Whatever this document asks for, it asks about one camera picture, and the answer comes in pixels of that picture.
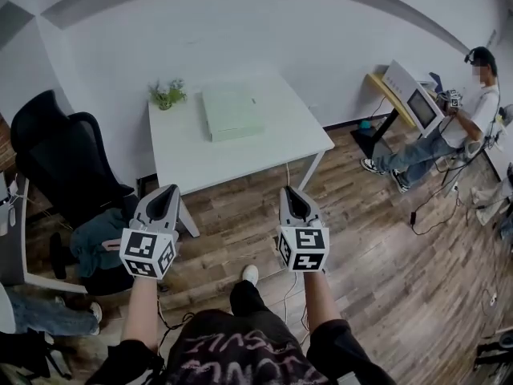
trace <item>seated person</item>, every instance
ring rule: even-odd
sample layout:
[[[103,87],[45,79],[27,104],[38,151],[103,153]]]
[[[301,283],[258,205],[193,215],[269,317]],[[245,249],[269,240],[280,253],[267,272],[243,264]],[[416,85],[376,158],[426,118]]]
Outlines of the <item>seated person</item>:
[[[87,383],[337,383],[348,375],[348,385],[394,384],[341,319],[324,273],[304,276],[312,333],[306,357],[283,321],[265,306],[255,287],[258,269],[249,265],[230,295],[233,315],[205,310],[190,319],[160,373],[157,283],[137,277],[122,342],[109,349]]]
[[[400,193],[426,175],[434,162],[463,147],[465,140],[480,141],[490,131],[499,106],[497,65],[492,53],[485,47],[474,50],[473,74],[479,76],[484,87],[463,104],[462,110],[449,108],[446,118],[426,138],[407,144],[402,150],[373,160],[363,159],[367,171],[383,175],[390,172]]]
[[[66,307],[64,300],[27,297],[0,283],[0,332],[25,334],[28,330],[52,336],[98,335],[102,309],[92,302],[89,310]]]

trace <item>black t-shirt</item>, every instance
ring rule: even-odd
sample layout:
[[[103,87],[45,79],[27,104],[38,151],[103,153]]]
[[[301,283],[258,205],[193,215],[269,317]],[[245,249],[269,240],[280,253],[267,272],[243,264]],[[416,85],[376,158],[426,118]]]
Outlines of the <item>black t-shirt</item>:
[[[87,383],[128,383],[135,378],[143,383],[145,372],[160,372],[159,367],[158,357],[141,342],[123,341],[109,349],[109,358]],[[235,317],[207,310],[183,328],[166,369],[150,382],[336,383],[350,372],[362,385],[394,384],[370,362],[342,319],[326,322],[312,333],[305,357],[287,326],[271,312]]]

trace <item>human hand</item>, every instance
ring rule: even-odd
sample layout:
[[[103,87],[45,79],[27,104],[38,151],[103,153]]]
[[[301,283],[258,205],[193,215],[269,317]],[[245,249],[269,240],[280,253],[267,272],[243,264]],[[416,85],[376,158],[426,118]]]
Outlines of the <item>human hand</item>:
[[[458,113],[457,108],[448,107],[446,109],[446,116],[456,116],[457,113]]]

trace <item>table leg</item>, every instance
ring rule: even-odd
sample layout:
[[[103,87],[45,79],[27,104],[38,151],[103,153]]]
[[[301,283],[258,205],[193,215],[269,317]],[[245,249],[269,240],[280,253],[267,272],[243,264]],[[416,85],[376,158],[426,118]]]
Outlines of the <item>table leg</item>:
[[[385,134],[386,130],[389,129],[389,127],[392,125],[392,123],[395,121],[395,119],[397,119],[399,116],[399,112],[394,109],[392,110],[392,112],[389,114],[388,117],[386,117],[386,120],[383,122],[382,126],[379,128],[379,130],[377,130],[374,135],[372,136],[372,141],[374,143],[377,143],[382,137],[383,137],[383,134]]]
[[[32,286],[40,286],[42,288],[48,288],[50,290],[76,292],[79,294],[87,294],[85,286],[79,286],[77,284],[70,284],[69,282],[62,282],[58,279],[51,279],[40,277],[39,275],[25,274],[25,283],[31,284]]]
[[[378,130],[374,128],[359,128],[351,132],[351,136],[353,136],[367,158],[375,158],[391,153],[382,137],[395,119],[398,118],[398,115],[399,113],[396,109],[392,110]]]
[[[301,173],[301,182],[297,186],[298,189],[302,190],[306,183],[308,183],[310,177],[312,176],[313,172],[315,171],[315,168],[319,165],[319,162],[321,161],[322,156],[324,156],[324,152],[319,152],[318,154],[313,154],[312,156],[309,156],[306,158],[305,162],[303,163],[303,171]]]
[[[190,212],[185,206],[184,200],[180,198],[180,211],[178,212],[178,218],[182,221],[182,224],[187,229],[187,231],[191,234],[192,237],[199,237],[200,231],[196,226],[196,223],[192,219]]]

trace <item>sneaker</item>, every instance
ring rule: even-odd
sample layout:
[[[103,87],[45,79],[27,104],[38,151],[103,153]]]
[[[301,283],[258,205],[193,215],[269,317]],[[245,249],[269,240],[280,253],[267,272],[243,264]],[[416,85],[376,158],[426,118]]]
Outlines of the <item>sneaker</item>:
[[[376,169],[374,162],[370,158],[361,159],[360,165],[367,171],[373,172],[374,174],[379,174],[380,176],[385,174],[384,171],[379,171],[378,169]]]
[[[390,175],[395,181],[395,184],[398,186],[398,190],[401,194],[404,194],[406,191],[410,189],[407,185],[405,185],[401,180],[401,173],[398,170],[392,170]]]
[[[62,306],[66,306],[66,303],[64,302],[64,298],[63,297],[55,297],[54,298],[54,301],[56,304],[59,304],[59,305],[62,305]]]
[[[248,265],[242,271],[242,281],[249,281],[253,286],[257,285],[258,282],[258,268],[254,265]]]
[[[475,216],[478,218],[479,223],[484,227],[490,218],[486,218],[484,213],[480,209],[475,210]]]
[[[102,322],[103,312],[102,307],[97,302],[92,302],[89,306],[89,311],[93,313],[98,323]]]

